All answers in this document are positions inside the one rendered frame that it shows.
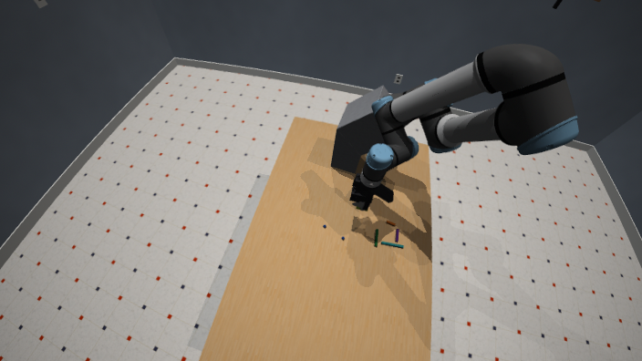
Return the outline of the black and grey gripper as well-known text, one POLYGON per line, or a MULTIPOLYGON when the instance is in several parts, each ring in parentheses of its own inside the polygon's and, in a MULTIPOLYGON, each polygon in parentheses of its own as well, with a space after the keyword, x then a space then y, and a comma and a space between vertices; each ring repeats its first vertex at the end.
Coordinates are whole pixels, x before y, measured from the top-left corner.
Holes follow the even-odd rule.
POLYGON ((373 196, 375 195, 370 191, 375 190, 377 187, 369 188, 365 186, 360 180, 360 175, 361 175, 360 173, 357 173, 353 181, 354 185, 352 184, 353 187, 352 187, 351 196, 349 200, 355 201, 353 202, 353 205, 357 206, 358 208, 361 208, 360 209, 361 211, 366 211, 373 200, 373 196), (355 180, 356 180, 356 183, 355 183, 355 180))

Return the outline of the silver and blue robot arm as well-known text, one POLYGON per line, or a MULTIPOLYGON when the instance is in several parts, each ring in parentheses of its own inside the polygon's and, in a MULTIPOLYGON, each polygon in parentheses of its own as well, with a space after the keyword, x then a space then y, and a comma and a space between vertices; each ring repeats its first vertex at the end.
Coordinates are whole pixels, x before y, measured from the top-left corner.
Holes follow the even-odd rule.
POLYGON ((434 153, 456 150, 462 142, 500 140, 517 146, 522 155, 532 155, 561 147, 579 132, 561 61, 542 47, 526 44, 490 48, 464 67, 386 95, 371 107, 385 144, 371 147, 360 180, 378 187, 370 192, 388 203, 394 192, 381 184, 386 172, 419 152, 418 142, 404 129, 414 119, 419 119, 434 153), (464 116, 451 113, 455 102, 499 91, 503 102, 498 108, 464 116))

